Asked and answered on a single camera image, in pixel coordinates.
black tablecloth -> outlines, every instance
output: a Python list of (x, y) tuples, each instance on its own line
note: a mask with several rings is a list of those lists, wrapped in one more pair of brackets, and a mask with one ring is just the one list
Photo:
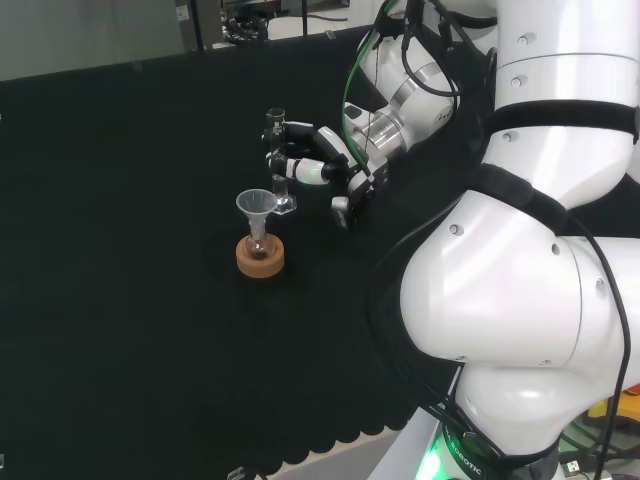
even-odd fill
[[(251, 282), (235, 267), (247, 232), (235, 197), (270, 186), (264, 113), (281, 106), (338, 130), (362, 34), (0, 85), (7, 478), (270, 472), (406, 422), (416, 401), (381, 371), (363, 294), (375, 261), (453, 200), (481, 158), (464, 105), (393, 167), (353, 233), (333, 226), (335, 192), (298, 189), (298, 211), (268, 222), (285, 244), (284, 274)], [(618, 202), (638, 202), (629, 179), (583, 218), (597, 234), (638, 236)], [(408, 255), (381, 280), (389, 325)], [(451, 374), (417, 365), (437, 385)]]

black cable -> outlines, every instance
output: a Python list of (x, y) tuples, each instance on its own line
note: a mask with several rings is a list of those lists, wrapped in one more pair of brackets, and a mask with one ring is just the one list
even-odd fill
[(629, 359), (631, 357), (631, 332), (629, 330), (629, 321), (627, 320), (627, 312), (624, 309), (622, 296), (620, 295), (620, 290), (618, 289), (615, 275), (611, 270), (611, 266), (607, 261), (607, 257), (605, 256), (604, 252), (600, 248), (600, 245), (598, 245), (598, 242), (595, 238), (593, 238), (593, 235), (591, 235), (591, 232), (587, 229), (587, 227), (580, 220), (573, 216), (571, 217), (571, 220), (582, 231), (585, 238), (588, 240), (588, 242), (591, 244), (591, 247), (596, 252), (600, 263), (602, 264), (602, 269), (604, 270), (607, 281), (609, 282), (611, 294), (613, 295), (613, 299), (620, 316), (620, 325), (622, 327), (622, 338), (624, 342), (622, 361), (620, 362), (620, 369), (618, 371), (618, 378), (616, 380), (616, 388), (612, 397), (611, 407), (607, 409), (607, 424), (605, 427), (604, 441), (602, 442), (602, 452), (600, 454), (598, 466), (596, 468), (596, 473), (594, 476), (594, 480), (600, 480), (602, 471), (604, 470), (604, 464), (607, 460), (607, 452), (609, 450), (609, 444), (611, 443), (611, 436), (613, 435), (615, 418), (618, 412), (618, 406), (620, 404), (620, 396), (622, 395), (624, 377), (627, 373), (627, 367), (629, 366)]
[(306, 37), (308, 28), (307, 28), (307, 0), (302, 0), (302, 36)]
[(422, 80), (420, 80), (418, 76), (413, 73), (413, 70), (411, 69), (411, 66), (409, 65), (409, 62), (407, 60), (407, 49), (409, 48), (409, 42), (413, 37), (414, 28), (415, 27), (409, 27), (405, 29), (404, 37), (402, 38), (402, 44), (400, 46), (402, 65), (404, 66), (404, 70), (405, 72), (407, 72), (407, 75), (409, 75), (409, 78), (411, 78), (411, 80), (413, 80), (416, 85), (418, 85), (418, 87), (420, 87), (425, 92), (428, 92), (432, 95), (437, 95), (438, 97), (459, 97), (460, 95), (462, 95), (462, 92), (460, 90), (454, 89), (450, 92), (446, 92), (443, 90), (436, 90), (435, 88), (431, 88), (430, 86), (425, 85)]
[[(580, 425), (578, 425), (575, 422), (571, 423), (571, 426), (577, 430), (578, 432), (580, 432), (580, 434), (584, 437), (587, 437), (589, 440), (593, 440), (594, 442), (597, 443), (597, 445), (599, 446), (600, 444), (602, 444), (602, 439), (599, 437), (596, 437), (594, 434), (592, 434), (591, 432), (589, 432), (588, 430), (585, 430), (584, 428), (582, 428)], [(613, 450), (616, 453), (622, 453), (624, 450), (620, 447), (617, 447), (615, 445), (609, 445), (609, 448), (611, 450)]]
[[(290, 17), (302, 17), (302, 15), (289, 15)], [(316, 15), (315, 13), (307, 14), (307, 18), (317, 18), (318, 20), (326, 20), (328, 22), (348, 22), (348, 18), (331, 18), (331, 17), (323, 17), (322, 15)]]
[(429, 1), (433, 4), (433, 6), (435, 7), (436, 11), (440, 14), (440, 16), (444, 18), (449, 23), (449, 25), (453, 27), (453, 29), (456, 31), (458, 36), (464, 42), (464, 44), (467, 47), (469, 47), (472, 52), (476, 54), (475, 56), (484, 57), (484, 54), (480, 50), (478, 50), (478, 47), (476, 47), (473, 41), (471, 40), (471, 38), (469, 38), (469, 35), (467, 35), (467, 32), (465, 32), (464, 29), (460, 26), (458, 21), (454, 18), (453, 14), (449, 10), (447, 10), (444, 5), (442, 5), (440, 0), (429, 0)]
[(460, 24), (461, 27), (471, 28), (474, 30), (480, 30), (482, 28), (495, 27), (498, 24), (497, 17), (470, 17), (458, 12), (451, 12), (453, 18)]
[[(443, 61), (441, 61), (438, 58), (438, 55), (435, 54), (431, 48), (429, 48), (429, 42), (427, 40), (427, 38), (424, 35), (424, 31), (422, 30), (422, 26), (420, 26), (417, 29), (417, 34), (416, 34), (416, 39), (418, 40), (418, 42), (420, 43), (420, 45), (422, 46), (422, 48), (424, 48), (427, 53), (429, 55), (431, 55), (431, 57), (435, 60), (436, 64), (438, 65), (438, 67), (440, 67), (440, 71), (444, 74), (444, 78), (447, 79), (447, 83), (449, 84), (449, 88), (451, 89), (451, 91), (455, 91), (455, 85), (453, 84), (453, 80), (451, 80), (451, 74), (449, 73), (447, 66), (444, 64)], [(447, 120), (447, 123), (440, 129), (438, 129), (438, 132), (442, 132), (445, 127), (447, 125), (450, 125), (453, 122), (453, 119), (456, 117), (456, 114), (458, 113), (458, 97), (454, 96), (453, 97), (453, 108), (451, 110), (451, 117), (449, 118), (449, 120)]]

